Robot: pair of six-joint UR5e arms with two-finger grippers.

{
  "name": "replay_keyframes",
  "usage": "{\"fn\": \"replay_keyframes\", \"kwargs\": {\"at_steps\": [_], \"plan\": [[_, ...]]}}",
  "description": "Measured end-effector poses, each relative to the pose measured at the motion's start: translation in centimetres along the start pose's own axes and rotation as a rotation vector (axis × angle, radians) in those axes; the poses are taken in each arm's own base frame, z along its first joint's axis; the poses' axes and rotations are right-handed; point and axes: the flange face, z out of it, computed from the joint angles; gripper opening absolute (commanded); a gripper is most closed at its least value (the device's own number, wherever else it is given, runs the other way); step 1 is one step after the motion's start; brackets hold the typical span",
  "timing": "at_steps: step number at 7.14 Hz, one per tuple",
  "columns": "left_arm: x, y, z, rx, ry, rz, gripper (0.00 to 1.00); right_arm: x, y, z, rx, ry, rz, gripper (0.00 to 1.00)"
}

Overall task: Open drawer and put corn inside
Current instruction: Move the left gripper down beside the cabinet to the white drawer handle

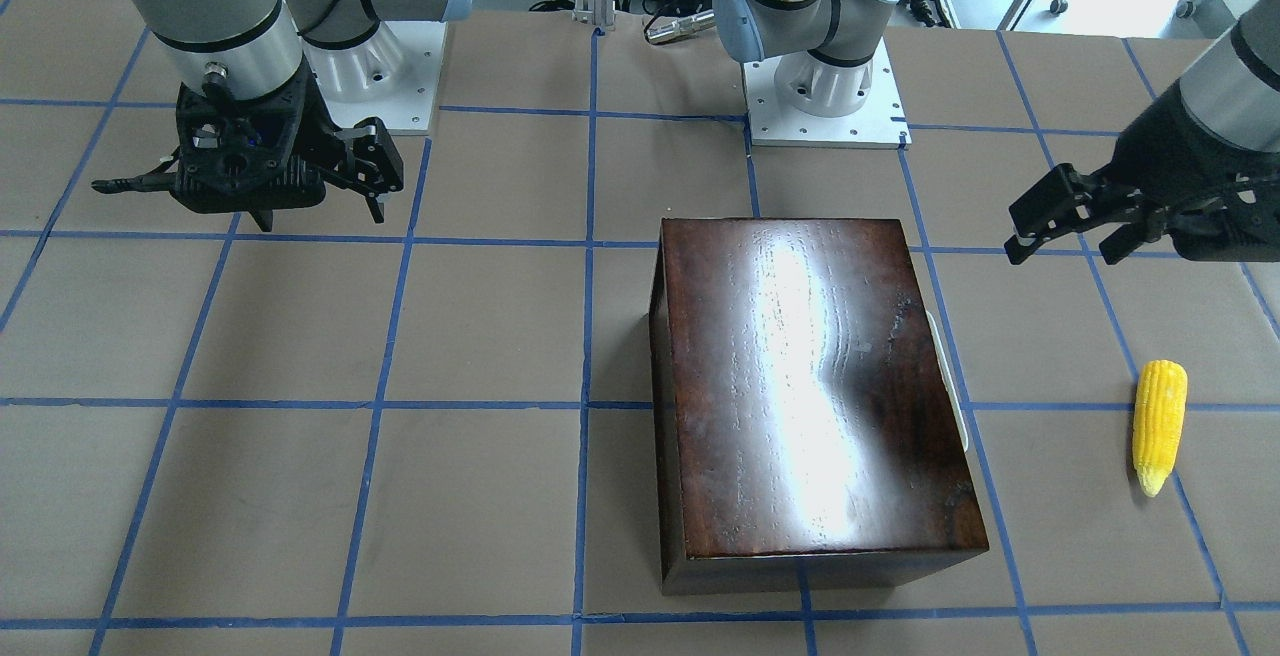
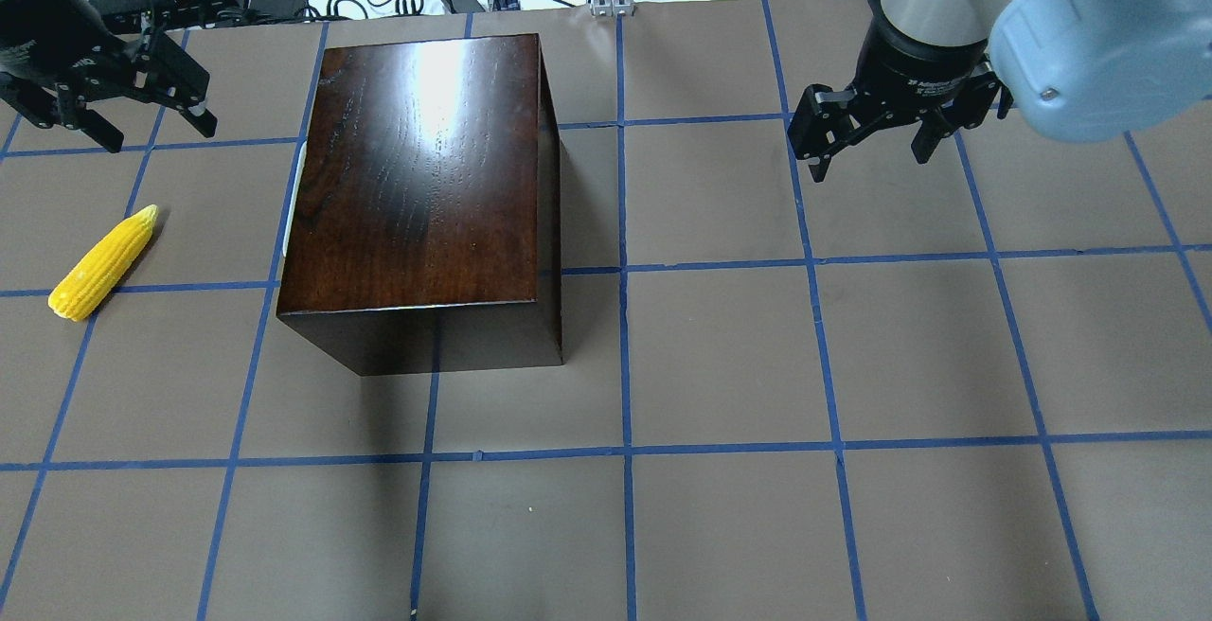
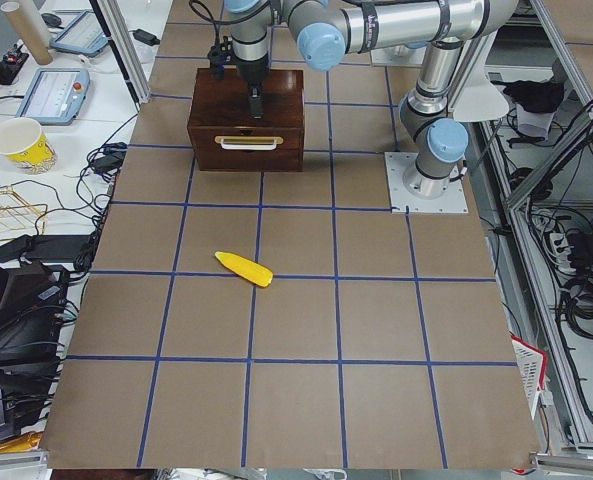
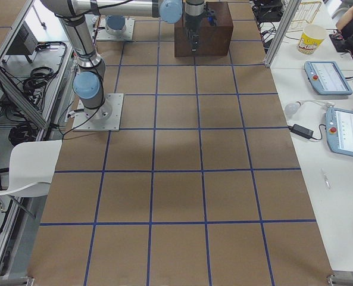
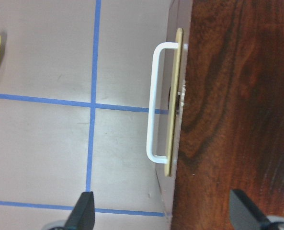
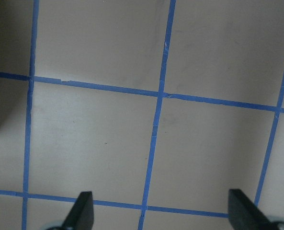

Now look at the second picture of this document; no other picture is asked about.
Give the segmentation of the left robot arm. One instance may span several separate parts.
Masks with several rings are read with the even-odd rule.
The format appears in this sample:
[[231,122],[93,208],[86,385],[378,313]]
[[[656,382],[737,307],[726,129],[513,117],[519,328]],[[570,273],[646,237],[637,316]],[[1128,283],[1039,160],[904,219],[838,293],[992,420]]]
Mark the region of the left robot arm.
[[215,137],[208,72],[158,16],[149,0],[138,15],[138,36],[125,40],[87,0],[1,0],[4,102],[36,129],[63,126],[108,152],[121,150],[124,133],[92,109],[101,99],[161,106]]

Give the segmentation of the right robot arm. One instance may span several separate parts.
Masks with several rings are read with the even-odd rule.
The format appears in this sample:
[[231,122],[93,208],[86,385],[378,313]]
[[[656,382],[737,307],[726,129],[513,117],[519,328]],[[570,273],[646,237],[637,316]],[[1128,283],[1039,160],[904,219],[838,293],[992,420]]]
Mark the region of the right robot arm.
[[1016,108],[1060,142],[1151,129],[1208,98],[1211,0],[865,0],[848,86],[814,82],[793,113],[793,155],[814,182],[839,150],[917,126],[925,164],[988,112]]

